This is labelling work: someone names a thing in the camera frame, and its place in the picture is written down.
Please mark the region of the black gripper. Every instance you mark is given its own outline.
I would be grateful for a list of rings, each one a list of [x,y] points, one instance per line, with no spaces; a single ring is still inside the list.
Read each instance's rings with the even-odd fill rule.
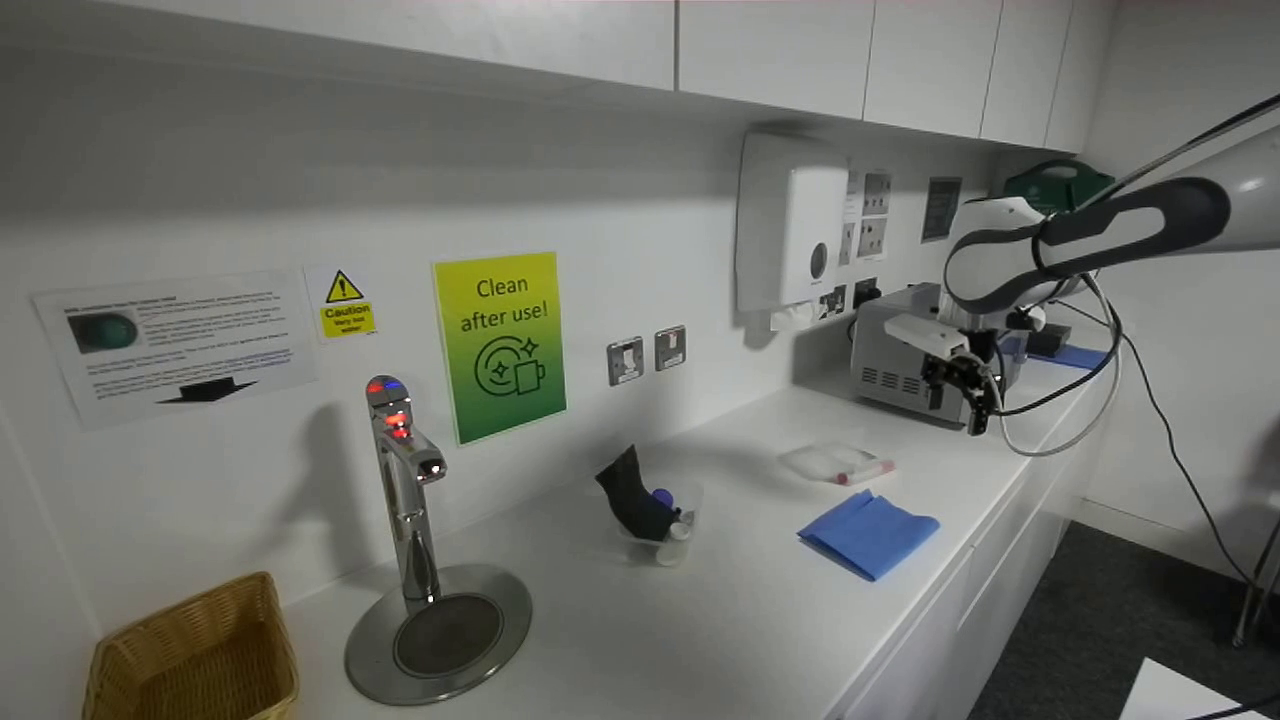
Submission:
[[[950,387],[955,387],[972,411],[992,411],[996,409],[992,367],[972,353],[960,353],[951,359],[930,355],[925,359],[925,385],[930,385],[930,402],[934,409],[944,402]]]

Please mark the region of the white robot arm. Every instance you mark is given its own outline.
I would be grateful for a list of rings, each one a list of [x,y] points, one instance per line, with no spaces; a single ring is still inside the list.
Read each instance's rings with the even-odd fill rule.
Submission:
[[[944,293],[969,316],[992,316],[1098,268],[1261,248],[1280,248],[1280,96],[1195,131],[1080,208],[1042,211],[1025,194],[969,202]]]

